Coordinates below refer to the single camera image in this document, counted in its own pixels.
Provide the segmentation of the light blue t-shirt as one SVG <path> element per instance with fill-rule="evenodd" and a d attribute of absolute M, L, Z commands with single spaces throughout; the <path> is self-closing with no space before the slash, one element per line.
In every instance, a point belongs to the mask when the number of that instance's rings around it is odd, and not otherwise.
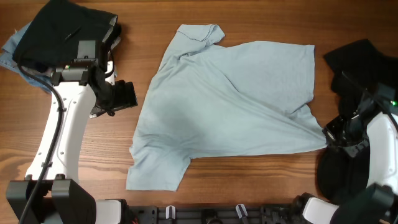
<path fill-rule="evenodd" d="M 132 139 L 128 190 L 178 189 L 192 159 L 315 151 L 313 45 L 223 47 L 221 27 L 181 25 L 152 78 Z"/>

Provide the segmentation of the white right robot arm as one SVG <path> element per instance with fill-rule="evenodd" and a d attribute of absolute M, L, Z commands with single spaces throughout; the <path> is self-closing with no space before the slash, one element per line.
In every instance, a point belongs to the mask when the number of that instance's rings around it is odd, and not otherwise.
<path fill-rule="evenodd" d="M 397 102 L 395 90 L 378 84 L 369 96 L 382 110 L 368 123 L 369 175 L 367 187 L 335 205 L 310 197 L 302 212 L 310 223 L 397 223 Z"/>

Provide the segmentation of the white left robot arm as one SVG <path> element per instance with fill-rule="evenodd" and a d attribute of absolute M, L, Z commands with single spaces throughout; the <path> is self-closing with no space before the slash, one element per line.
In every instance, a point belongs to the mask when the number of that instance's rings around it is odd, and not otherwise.
<path fill-rule="evenodd" d="M 6 191 L 19 223 L 137 222 L 124 199 L 95 200 L 78 183 L 88 119 L 137 106 L 133 84 L 107 70 L 108 55 L 102 42 L 81 40 L 76 58 L 54 69 L 39 149 L 24 180 L 10 182 Z"/>

